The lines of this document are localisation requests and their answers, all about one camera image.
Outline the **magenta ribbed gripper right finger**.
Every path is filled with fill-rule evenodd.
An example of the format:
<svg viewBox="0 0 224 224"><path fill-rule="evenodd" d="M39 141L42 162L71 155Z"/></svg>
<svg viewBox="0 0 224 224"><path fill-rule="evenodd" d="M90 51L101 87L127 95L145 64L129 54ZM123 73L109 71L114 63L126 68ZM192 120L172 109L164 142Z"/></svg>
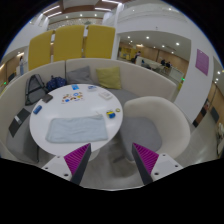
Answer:
<svg viewBox="0 0 224 224"><path fill-rule="evenodd" d="M152 182L151 173L159 155L137 143L132 144L132 154L139 170L142 182L147 185Z"/></svg>

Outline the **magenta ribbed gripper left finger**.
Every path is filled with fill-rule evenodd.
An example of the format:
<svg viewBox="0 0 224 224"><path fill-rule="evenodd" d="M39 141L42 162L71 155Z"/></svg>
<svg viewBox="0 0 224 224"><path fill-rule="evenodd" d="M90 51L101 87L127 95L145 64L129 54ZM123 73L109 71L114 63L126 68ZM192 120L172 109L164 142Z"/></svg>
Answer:
<svg viewBox="0 0 224 224"><path fill-rule="evenodd" d="M64 157L64 160L71 171L71 182L79 185L85 172L89 157L91 155L91 144L81 146Z"/></svg>

